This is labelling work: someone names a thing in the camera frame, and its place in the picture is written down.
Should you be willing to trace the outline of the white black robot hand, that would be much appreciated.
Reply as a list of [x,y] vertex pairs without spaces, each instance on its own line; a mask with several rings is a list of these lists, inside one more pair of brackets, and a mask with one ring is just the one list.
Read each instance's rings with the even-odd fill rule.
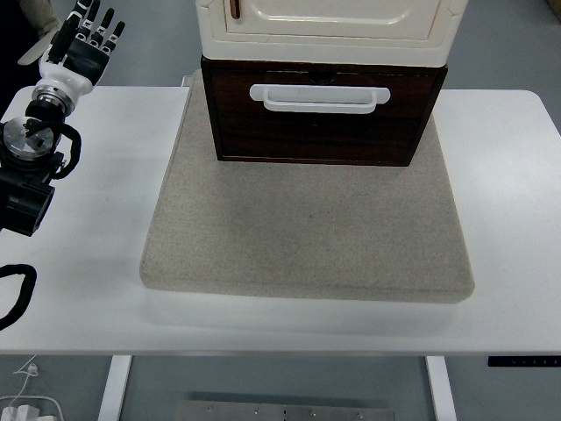
[[40,82],[56,89],[84,88],[90,92],[101,79],[125,23],[110,25],[115,11],[107,9],[96,25],[99,1],[78,1],[55,33],[39,61]]

